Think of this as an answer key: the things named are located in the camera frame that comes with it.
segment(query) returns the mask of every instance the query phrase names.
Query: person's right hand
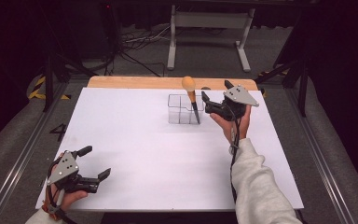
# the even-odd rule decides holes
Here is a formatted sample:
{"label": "person's right hand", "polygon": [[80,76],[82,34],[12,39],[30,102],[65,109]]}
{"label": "person's right hand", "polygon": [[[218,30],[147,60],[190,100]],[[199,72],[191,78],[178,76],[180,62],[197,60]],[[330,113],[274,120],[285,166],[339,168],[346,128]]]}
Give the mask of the person's right hand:
{"label": "person's right hand", "polygon": [[[241,119],[239,119],[240,123],[240,140],[242,138],[246,138],[246,134],[248,133],[249,129],[249,123],[251,119],[251,105],[246,106],[245,114]],[[211,118],[223,129],[223,134],[225,135],[226,139],[230,144],[232,144],[231,141],[231,128],[234,129],[234,133],[237,133],[237,129],[235,126],[234,121],[227,121],[220,117],[218,114],[212,113]]]}

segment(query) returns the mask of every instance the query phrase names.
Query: finger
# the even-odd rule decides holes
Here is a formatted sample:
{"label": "finger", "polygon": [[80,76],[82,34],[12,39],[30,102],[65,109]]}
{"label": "finger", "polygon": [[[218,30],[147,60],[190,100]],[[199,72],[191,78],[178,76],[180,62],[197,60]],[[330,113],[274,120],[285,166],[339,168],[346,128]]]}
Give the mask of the finger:
{"label": "finger", "polygon": [[72,203],[74,203],[80,199],[86,198],[88,196],[89,196],[89,194],[84,190],[79,190],[79,191],[76,191],[73,193],[68,193],[64,196],[64,198],[62,200],[61,209],[65,212],[67,212]]}
{"label": "finger", "polygon": [[251,117],[251,110],[252,110],[252,106],[251,105],[246,105],[246,110],[245,110],[245,115],[244,115],[246,118]]}
{"label": "finger", "polygon": [[211,113],[210,117],[216,122],[221,128],[225,128],[225,120],[220,117],[218,114]]}

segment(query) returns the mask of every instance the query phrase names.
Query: person's left hand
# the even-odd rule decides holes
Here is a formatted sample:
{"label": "person's left hand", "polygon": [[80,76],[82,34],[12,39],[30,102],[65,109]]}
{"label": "person's left hand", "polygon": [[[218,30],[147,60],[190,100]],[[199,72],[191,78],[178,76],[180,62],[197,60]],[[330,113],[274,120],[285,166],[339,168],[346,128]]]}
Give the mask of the person's left hand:
{"label": "person's left hand", "polygon": [[[57,190],[57,187],[53,184],[51,185],[51,192],[54,194],[54,192]],[[57,202],[59,193],[57,193],[54,197],[54,202]],[[62,199],[61,209],[64,212],[67,212],[69,210],[69,207],[72,205],[72,203],[89,196],[89,194],[84,190],[78,190],[73,193],[65,193]],[[50,199],[48,197],[48,192],[46,189],[46,197],[45,197],[45,204],[50,204]]]}

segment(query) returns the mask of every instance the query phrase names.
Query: metal stand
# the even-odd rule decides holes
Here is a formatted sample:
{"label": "metal stand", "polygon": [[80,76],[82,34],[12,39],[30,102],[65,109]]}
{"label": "metal stand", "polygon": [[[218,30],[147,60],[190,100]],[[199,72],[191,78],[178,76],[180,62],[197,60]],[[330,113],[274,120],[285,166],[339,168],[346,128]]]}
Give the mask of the metal stand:
{"label": "metal stand", "polygon": [[231,28],[243,29],[241,41],[236,41],[235,46],[240,56],[241,65],[244,72],[250,72],[251,67],[243,49],[249,29],[252,24],[255,10],[249,9],[248,13],[208,13],[208,12],[181,12],[176,11],[172,6],[171,12],[171,42],[170,52],[168,53],[168,70],[175,67],[176,53],[176,27],[209,27],[209,28]]}
{"label": "metal stand", "polygon": [[284,88],[293,88],[300,79],[300,89],[298,94],[298,108],[303,117],[306,117],[305,114],[305,100],[307,94],[307,84],[308,84],[308,63],[305,59],[299,61],[292,61],[290,63],[281,65],[280,67],[275,68],[274,70],[268,72],[262,77],[255,79],[256,84],[260,84],[272,77],[279,75],[281,72],[290,69],[286,77],[282,81]]}

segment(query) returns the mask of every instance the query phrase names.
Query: gray carpet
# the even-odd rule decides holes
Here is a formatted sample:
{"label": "gray carpet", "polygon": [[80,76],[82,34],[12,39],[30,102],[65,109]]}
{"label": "gray carpet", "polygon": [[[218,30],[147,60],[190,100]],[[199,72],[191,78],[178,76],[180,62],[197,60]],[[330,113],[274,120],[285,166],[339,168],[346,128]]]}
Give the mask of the gray carpet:
{"label": "gray carpet", "polygon": [[[244,73],[241,70],[237,51],[233,47],[234,41],[238,40],[237,37],[241,36],[241,32],[235,30],[225,30],[219,35],[211,35],[200,29],[183,31],[177,38],[176,64],[173,71],[163,71],[161,64],[167,62],[168,40],[161,39],[143,49],[126,52],[142,63],[157,63],[147,66],[160,75],[164,73],[165,77],[255,78],[258,73],[272,69],[271,66],[290,31],[290,28],[262,28],[250,31],[245,52],[252,68],[251,73]],[[93,60],[85,62],[85,65],[93,66],[98,63],[100,63],[99,60]],[[113,71],[112,75],[114,76],[153,76],[141,65],[130,63],[118,55],[115,58],[114,66],[110,65],[107,70]],[[265,100],[269,113],[287,160],[296,176],[296,183],[305,205],[301,214],[308,223],[345,223],[340,220],[337,209],[332,203],[325,182],[312,156],[310,142],[296,116],[296,108],[290,104],[288,90],[284,90],[280,85],[281,79],[282,77],[274,77],[259,87],[266,90]],[[30,89],[36,80],[37,77],[33,83],[30,83]],[[24,223],[35,212],[34,205],[41,190],[40,185],[60,145],[59,135],[50,133],[50,131],[62,124],[69,123],[79,93],[87,85],[87,82],[86,76],[73,75],[73,78],[65,86],[64,94],[70,94],[72,98],[60,100],[46,119],[40,136],[34,142],[33,154],[27,161],[25,169],[19,174],[20,180],[16,187],[7,193],[8,200],[3,203],[2,210],[0,210],[0,223]],[[34,127],[40,118],[46,116],[42,113],[44,103],[44,100],[32,99],[0,133],[0,188],[5,183],[22,150],[28,146],[29,137],[33,134]],[[311,82],[309,83],[306,112],[307,121],[337,181],[354,223],[358,223],[358,174],[318,103]],[[69,217],[78,223],[101,223],[103,213],[70,212]],[[131,220],[130,217],[120,218],[117,217],[120,223],[134,223],[134,219]],[[183,219],[182,223],[192,222]]]}

